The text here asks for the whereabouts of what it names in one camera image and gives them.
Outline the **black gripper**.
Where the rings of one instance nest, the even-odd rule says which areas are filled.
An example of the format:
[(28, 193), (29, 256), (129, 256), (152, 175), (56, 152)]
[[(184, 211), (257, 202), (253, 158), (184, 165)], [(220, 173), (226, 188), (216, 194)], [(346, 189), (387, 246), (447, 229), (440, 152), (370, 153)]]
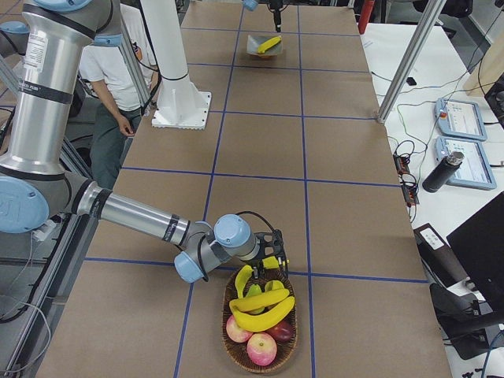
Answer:
[(281, 32), (281, 12), (283, 9), (282, 0), (269, 0), (269, 11), (273, 14), (275, 30)]
[(252, 268), (254, 278), (259, 278), (264, 275), (266, 269), (272, 268), (272, 258), (254, 259), (246, 261), (245, 264)]

